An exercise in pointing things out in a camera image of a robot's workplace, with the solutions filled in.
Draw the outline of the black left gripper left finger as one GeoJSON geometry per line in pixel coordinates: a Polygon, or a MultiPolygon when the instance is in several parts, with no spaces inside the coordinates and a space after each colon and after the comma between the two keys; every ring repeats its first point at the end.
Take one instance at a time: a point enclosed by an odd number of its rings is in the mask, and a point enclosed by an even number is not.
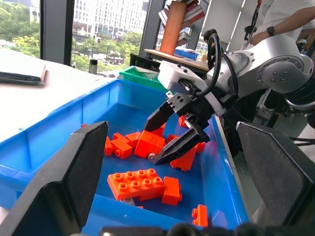
{"type": "Polygon", "coordinates": [[[84,126],[35,174],[0,225],[2,236],[71,236],[86,225],[97,189],[106,121],[84,126]]]}

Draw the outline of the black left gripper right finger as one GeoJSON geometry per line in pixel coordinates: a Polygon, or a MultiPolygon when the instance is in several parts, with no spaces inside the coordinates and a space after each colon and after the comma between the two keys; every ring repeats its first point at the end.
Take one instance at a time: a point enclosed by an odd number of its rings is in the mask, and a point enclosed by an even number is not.
{"type": "Polygon", "coordinates": [[[315,224],[315,164],[284,133],[239,122],[248,169],[273,222],[315,224]]]}

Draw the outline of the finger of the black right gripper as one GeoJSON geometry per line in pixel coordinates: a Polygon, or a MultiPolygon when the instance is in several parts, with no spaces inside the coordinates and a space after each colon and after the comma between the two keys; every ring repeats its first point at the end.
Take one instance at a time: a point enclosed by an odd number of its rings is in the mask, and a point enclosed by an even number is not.
{"type": "Polygon", "coordinates": [[[207,119],[203,120],[196,115],[187,114],[185,121],[190,125],[189,129],[179,138],[173,139],[162,148],[158,156],[153,159],[155,165],[170,163],[182,157],[197,144],[210,141],[210,137],[204,131],[209,126],[207,119]]]}
{"type": "Polygon", "coordinates": [[[160,128],[174,114],[175,108],[176,105],[174,105],[172,102],[164,102],[147,118],[143,130],[153,132],[160,128]]]}

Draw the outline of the bystander bare hand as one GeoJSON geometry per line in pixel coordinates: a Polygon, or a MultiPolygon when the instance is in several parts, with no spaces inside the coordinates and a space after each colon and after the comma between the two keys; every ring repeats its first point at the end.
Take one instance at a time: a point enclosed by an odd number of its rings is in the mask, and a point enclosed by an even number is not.
{"type": "Polygon", "coordinates": [[[267,31],[263,31],[260,33],[255,34],[254,36],[252,36],[250,38],[250,44],[255,46],[257,45],[259,42],[261,42],[262,40],[266,39],[269,37],[269,34],[267,31]]]}

